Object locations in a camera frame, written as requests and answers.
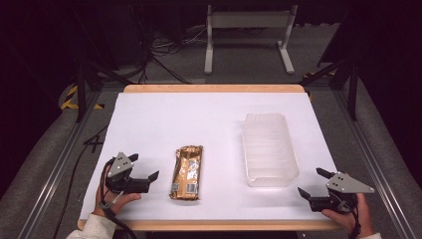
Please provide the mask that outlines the translucent plastic container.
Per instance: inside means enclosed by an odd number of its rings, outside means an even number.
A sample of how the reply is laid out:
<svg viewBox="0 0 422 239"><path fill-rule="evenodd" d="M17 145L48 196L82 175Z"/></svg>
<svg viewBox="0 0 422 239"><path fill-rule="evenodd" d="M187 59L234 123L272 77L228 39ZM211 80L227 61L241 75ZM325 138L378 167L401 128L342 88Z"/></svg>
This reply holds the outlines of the translucent plastic container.
<svg viewBox="0 0 422 239"><path fill-rule="evenodd" d="M299 176L298 161L283 115L246 115L242 141L250 186L286 187Z"/></svg>

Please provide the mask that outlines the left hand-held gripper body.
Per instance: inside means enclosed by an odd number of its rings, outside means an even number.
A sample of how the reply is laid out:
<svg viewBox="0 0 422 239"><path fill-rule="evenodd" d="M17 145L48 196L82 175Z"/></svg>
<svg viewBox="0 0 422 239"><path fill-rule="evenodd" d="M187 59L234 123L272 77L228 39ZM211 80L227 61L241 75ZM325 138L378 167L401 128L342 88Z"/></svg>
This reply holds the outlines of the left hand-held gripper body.
<svg viewBox="0 0 422 239"><path fill-rule="evenodd" d="M132 178L130 176L134 162L127 155L119 152L111 161L105 185L113 193L147 193L150 181L148 179Z"/></svg>

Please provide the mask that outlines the person's left hand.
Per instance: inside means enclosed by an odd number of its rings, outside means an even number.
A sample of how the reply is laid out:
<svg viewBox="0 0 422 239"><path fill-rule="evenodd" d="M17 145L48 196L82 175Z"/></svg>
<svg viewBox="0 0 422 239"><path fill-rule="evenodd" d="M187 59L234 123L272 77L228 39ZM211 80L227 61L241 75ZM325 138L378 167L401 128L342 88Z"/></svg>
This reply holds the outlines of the person's left hand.
<svg viewBox="0 0 422 239"><path fill-rule="evenodd" d="M93 214L102 217L106 216L103 212L103 209L100 207L100 203L102 201L104 201L105 203L110 203L110 210L113 212L114 215L118 215L126 204L133 201L137 201L140 198L141 195L138 193L119 195L109 191L105 185L100 186L97 190L96 203L95 209L93 210Z"/></svg>

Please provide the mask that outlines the person's right hand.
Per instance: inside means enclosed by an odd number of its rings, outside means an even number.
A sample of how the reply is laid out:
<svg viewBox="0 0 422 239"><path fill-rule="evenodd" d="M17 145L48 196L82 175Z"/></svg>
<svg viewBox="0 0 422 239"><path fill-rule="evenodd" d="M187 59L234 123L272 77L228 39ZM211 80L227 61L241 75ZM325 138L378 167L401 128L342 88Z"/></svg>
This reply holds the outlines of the person's right hand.
<svg viewBox="0 0 422 239"><path fill-rule="evenodd" d="M369 206L363 193L357 193L357 207L353 212L339 214L330 209L324 209L321 214L339 224L352 239L375 233L370 216Z"/></svg>

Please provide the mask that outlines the yellow black hazard tape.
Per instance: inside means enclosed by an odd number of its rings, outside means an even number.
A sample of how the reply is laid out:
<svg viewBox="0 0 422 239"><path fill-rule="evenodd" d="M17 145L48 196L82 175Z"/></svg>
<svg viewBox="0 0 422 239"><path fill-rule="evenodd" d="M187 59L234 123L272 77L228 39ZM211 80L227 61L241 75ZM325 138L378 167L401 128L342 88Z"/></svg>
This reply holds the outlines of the yellow black hazard tape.
<svg viewBox="0 0 422 239"><path fill-rule="evenodd" d="M77 110L79 108L78 104L72 103L72 99L73 99L73 97L74 97L74 95L76 94L77 91L78 91L77 85L73 85L70 88L69 92L67 93L67 96L64 99L64 102L61 105L62 110L65 110L65 109Z"/></svg>

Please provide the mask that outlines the aluminium floor rail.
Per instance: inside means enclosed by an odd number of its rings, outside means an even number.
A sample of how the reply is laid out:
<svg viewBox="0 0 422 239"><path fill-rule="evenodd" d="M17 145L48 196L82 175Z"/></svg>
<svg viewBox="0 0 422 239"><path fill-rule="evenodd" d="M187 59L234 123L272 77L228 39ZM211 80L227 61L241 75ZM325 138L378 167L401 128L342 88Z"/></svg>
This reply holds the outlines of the aluminium floor rail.
<svg viewBox="0 0 422 239"><path fill-rule="evenodd" d="M52 198L54 197L65 169L70 161L72 150L74 149L77 139L80 137L99 96L99 92L92 92L89 94L87 99L87 111L82 114L80 121L76 122L72 127L69 138L67 139L60 156L55 160L54 167L49 170L49 177L44 183L37 201L18 235L18 239L32 239Z"/></svg>
<svg viewBox="0 0 422 239"><path fill-rule="evenodd" d="M364 164L375 184L375 188L383 201L387 212L398 231L401 239L417 239L411 225L409 224L398 200L388 184L381 167L379 166L374 153L372 152L361 128L356 120L353 120L348 112L346 98L341 92L333 91L334 98L336 99L339 107L341 108L346 121L361 149L364 156Z"/></svg>

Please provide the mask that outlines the gold foil snack packet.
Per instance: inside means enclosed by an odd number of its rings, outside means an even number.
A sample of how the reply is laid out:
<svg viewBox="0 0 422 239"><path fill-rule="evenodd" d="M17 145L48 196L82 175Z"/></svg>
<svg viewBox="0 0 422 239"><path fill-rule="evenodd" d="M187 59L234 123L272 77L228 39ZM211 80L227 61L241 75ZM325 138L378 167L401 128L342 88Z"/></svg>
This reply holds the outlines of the gold foil snack packet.
<svg viewBox="0 0 422 239"><path fill-rule="evenodd" d="M197 200L202 161L202 145L186 145L176 150L176 162L169 196L175 200Z"/></svg>

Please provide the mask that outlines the white table cover sheet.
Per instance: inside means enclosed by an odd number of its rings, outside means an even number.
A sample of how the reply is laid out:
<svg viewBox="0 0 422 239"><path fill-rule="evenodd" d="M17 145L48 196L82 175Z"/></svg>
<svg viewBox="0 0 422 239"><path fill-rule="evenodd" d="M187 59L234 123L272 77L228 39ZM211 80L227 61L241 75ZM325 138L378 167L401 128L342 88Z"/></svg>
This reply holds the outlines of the white table cover sheet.
<svg viewBox="0 0 422 239"><path fill-rule="evenodd" d="M248 185L241 131L249 114L285 116L300 169L289 186ZM203 148L196 201L169 196L175 151L184 145ZM119 152L138 154L132 177L159 174L148 193L119 213L129 221L320 220L299 191L324 195L325 180L316 170L335 169L307 94L121 93L84 199L83 218L95 206L105 163Z"/></svg>

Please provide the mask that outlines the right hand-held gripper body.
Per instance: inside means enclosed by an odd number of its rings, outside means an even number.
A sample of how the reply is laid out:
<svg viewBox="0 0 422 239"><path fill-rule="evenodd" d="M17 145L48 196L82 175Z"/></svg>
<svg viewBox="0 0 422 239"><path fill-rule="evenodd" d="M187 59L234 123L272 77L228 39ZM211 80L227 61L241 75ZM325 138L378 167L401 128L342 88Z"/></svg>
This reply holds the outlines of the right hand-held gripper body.
<svg viewBox="0 0 422 239"><path fill-rule="evenodd" d="M325 187L328 196L311 197L310 208L313 212L330 209L337 213L349 213L357 206L357 193L374 193L375 189L341 171L328 178Z"/></svg>

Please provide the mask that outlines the black tripod stand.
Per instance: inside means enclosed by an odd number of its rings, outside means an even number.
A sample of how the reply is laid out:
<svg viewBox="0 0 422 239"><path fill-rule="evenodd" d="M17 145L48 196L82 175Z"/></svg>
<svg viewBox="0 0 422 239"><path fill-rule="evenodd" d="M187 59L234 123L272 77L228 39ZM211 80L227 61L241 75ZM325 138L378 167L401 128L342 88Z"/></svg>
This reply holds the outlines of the black tripod stand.
<svg viewBox="0 0 422 239"><path fill-rule="evenodd" d="M356 120L355 106L359 60L360 58L356 54L351 53L345 58L324 67L314 74L305 74L303 79L299 81L299 84L302 87L307 86L323 76L327 76L329 73L334 72L328 85L332 90L339 91L343 88L345 83L348 83L347 110L350 117L353 120Z"/></svg>
<svg viewBox="0 0 422 239"><path fill-rule="evenodd" d="M93 6L73 6L71 22L75 26L75 57L77 60L78 118L81 122L90 109L90 97L102 90L104 74L118 85L130 81L114 72L117 69L106 32Z"/></svg>

